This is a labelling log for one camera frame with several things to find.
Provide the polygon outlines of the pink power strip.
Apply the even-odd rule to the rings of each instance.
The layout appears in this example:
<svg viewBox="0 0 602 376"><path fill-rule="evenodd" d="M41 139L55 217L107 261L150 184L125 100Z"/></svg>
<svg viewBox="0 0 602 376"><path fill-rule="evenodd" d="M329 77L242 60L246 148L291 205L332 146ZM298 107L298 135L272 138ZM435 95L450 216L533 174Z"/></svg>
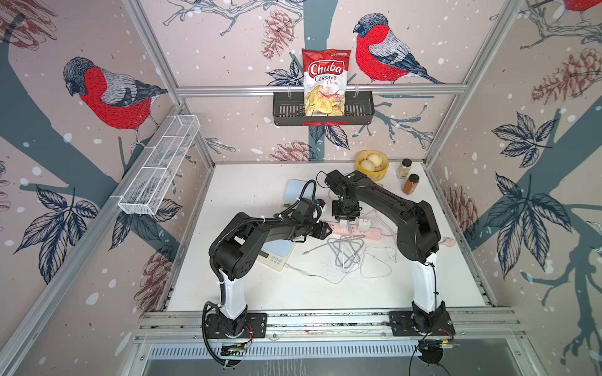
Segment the pink power strip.
<svg viewBox="0 0 602 376"><path fill-rule="evenodd" d="M379 229L370 228L365 232L361 232L358 229L358 225L348 224L347 227L342 227L339 222L328 222L332 229L333 235L340 235L345 237L363 237L369 241L378 241L383 238Z"/></svg>

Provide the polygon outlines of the blue-top kitchen scale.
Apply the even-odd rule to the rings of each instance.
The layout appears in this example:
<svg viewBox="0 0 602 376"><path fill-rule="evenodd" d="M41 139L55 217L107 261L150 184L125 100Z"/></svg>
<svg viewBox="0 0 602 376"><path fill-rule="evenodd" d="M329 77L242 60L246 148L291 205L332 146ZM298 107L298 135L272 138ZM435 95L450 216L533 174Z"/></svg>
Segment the blue-top kitchen scale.
<svg viewBox="0 0 602 376"><path fill-rule="evenodd" d="M295 243L291 241L271 241L263 245L257 257L257 262L280 272L293 253Z"/></svg>
<svg viewBox="0 0 602 376"><path fill-rule="evenodd" d="M284 206L293 206L300 197L314 200L317 184L314 180L302 181L302 180L289 180L285 192L284 192Z"/></svg>

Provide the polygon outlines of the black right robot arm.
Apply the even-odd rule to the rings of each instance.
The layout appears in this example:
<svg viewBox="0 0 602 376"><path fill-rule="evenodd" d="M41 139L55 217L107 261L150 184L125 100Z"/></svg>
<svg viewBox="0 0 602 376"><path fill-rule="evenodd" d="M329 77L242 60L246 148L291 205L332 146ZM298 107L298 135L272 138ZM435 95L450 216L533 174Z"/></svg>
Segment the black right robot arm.
<svg viewBox="0 0 602 376"><path fill-rule="evenodd" d="M325 184L338 197L332 202L336 220L357 219L365 203L397 227L398 251L412 263L412 320L417 332L455 335L445 301L439 297L436 264L441 232L431 205L400 197L359 171L343 175L334 170L326 175Z"/></svg>

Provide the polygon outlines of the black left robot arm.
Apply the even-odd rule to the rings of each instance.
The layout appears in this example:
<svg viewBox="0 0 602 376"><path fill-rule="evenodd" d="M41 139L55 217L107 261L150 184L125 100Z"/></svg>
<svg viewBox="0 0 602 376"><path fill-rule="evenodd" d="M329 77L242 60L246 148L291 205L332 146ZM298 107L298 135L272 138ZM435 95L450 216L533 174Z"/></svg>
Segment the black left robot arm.
<svg viewBox="0 0 602 376"><path fill-rule="evenodd" d="M213 241L209 266L218 278L220 301L207 306L216 310L224 335L235 337L246 328L245 276L266 243L304 243L307 238L324 240L332 234L329 224L321 221L325 201L316 198L317 187L315 180L305 182L296 202L272 218L236 214Z"/></svg>

